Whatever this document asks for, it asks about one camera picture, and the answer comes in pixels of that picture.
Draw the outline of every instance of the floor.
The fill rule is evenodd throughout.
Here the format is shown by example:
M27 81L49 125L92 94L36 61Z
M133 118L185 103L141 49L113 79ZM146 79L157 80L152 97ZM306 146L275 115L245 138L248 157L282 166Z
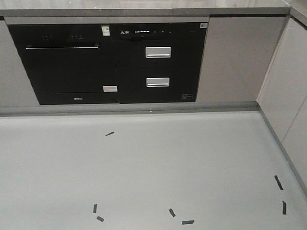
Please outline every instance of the floor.
M0 117L0 219L2 230L306 230L307 200L259 112Z

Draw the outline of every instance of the black scrap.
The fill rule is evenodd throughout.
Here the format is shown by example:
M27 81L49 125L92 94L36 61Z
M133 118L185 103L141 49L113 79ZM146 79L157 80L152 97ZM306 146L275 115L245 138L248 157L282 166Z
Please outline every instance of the black scrap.
M275 176L275 180L276 180L276 182L277 182L277 184L278 184L278 186L279 186L279 189L280 189L280 190L283 190L283 186L282 186L282 184L280 183L280 181L279 181L279 179L278 179L278 176Z
M111 134L113 134L113 133L115 133L115 132L110 132L110 133L106 134L106 136L109 136L109 135L111 135Z
M186 221L182 221L181 223L182 223L182 225L185 225L185 224L193 224L194 221L193 221L193 220L186 220Z
M286 215L287 204L283 201L283 214Z
M172 217L176 216L176 214L174 213L174 211L172 209L169 209L168 211L171 213Z
M102 217L100 216L97 216L97 220L101 221L101 222L104 222L105 219L103 219Z
M94 205L93 213L96 213L97 211L97 204Z

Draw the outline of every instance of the corner cabinet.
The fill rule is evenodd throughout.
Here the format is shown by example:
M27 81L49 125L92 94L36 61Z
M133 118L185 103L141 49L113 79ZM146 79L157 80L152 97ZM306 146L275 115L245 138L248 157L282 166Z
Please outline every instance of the corner cabinet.
M285 17L212 17L197 102L256 101Z
M307 29L290 19L259 105L307 184Z

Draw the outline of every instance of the countertop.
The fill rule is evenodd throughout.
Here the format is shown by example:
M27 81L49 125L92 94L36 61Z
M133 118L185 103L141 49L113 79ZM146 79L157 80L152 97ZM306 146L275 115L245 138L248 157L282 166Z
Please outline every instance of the countertop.
M284 0L292 6L290 14L307 26L307 0Z
M282 0L0 0L1 16L284 14Z

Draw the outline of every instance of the gray cabinet door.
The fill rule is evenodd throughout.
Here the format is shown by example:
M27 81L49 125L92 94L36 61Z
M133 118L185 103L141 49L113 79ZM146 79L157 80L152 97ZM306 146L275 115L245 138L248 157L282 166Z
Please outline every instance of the gray cabinet door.
M283 146L303 182L307 184L307 100L285 136Z
M290 19L259 104L282 141L307 95L307 31Z
M0 107L38 106L10 32L0 21Z
M284 17L210 18L197 102L256 101Z

